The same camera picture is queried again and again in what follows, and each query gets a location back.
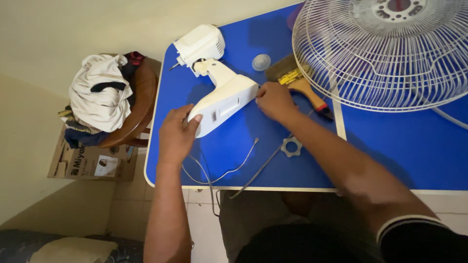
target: hand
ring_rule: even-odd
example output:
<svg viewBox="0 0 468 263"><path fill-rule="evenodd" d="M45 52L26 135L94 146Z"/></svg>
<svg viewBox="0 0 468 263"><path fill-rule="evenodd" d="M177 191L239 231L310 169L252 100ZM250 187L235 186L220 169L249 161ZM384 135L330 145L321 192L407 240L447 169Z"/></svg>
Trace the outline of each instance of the hand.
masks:
<svg viewBox="0 0 468 263"><path fill-rule="evenodd" d="M266 116L279 123L298 112L288 87L277 82L263 84L257 92L255 102Z"/></svg>
<svg viewBox="0 0 468 263"><path fill-rule="evenodd" d="M159 129L159 159L158 165L181 166L189 155L195 140L195 132L202 120L197 115L184 124L184 119L190 113L193 104L171 110Z"/></svg>

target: yellow label on brush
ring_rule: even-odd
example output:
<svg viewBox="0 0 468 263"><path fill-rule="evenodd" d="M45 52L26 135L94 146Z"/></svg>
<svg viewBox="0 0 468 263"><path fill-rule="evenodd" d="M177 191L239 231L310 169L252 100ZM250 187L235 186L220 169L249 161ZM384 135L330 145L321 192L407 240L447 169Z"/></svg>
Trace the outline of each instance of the yellow label on brush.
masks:
<svg viewBox="0 0 468 263"><path fill-rule="evenodd" d="M290 71L286 75L279 78L278 82L280 84L288 85L289 83L294 82L296 80L300 80L302 78L304 78L304 76L302 76L302 73L300 72L300 70L296 68L295 70Z"/></svg>

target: black shirt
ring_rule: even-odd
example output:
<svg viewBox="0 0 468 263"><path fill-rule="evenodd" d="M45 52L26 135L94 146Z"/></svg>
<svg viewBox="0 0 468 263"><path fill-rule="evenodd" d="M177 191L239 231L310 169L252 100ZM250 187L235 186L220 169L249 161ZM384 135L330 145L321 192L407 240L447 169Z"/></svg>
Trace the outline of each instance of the black shirt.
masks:
<svg viewBox="0 0 468 263"><path fill-rule="evenodd" d="M468 263L468 237L436 219L399 217L384 224L377 235L386 263ZM236 262L362 262L339 235L313 224L272 226L254 236Z"/></svg>

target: wooden stool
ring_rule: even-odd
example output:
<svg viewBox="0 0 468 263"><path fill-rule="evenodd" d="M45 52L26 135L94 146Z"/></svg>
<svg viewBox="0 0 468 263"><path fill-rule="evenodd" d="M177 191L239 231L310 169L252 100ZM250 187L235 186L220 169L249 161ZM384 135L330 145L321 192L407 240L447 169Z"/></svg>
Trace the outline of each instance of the wooden stool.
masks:
<svg viewBox="0 0 468 263"><path fill-rule="evenodd" d="M130 83L135 87L135 104L132 112L125 119L122 128L117 129L98 144L101 148L110 148L122 144L136 147L148 147L147 139L138 139L141 133L149 133L148 124L153 119L156 91L158 90L158 77L161 62L145 58L140 67L130 78Z"/></svg>

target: person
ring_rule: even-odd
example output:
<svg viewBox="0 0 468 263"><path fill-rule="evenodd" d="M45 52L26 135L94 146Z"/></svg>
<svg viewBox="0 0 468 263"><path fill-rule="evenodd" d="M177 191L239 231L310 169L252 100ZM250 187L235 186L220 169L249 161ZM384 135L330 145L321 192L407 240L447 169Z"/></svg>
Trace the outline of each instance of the person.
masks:
<svg viewBox="0 0 468 263"><path fill-rule="evenodd" d="M222 191L219 222L230 262L468 262L468 237L445 226L383 166L299 112L286 86L265 83L256 103L292 132L344 197L309 194L305 201L243 191L229 199ZM159 130L145 263L190 261L180 172L202 118L184 124L192 108L171 110Z"/></svg>

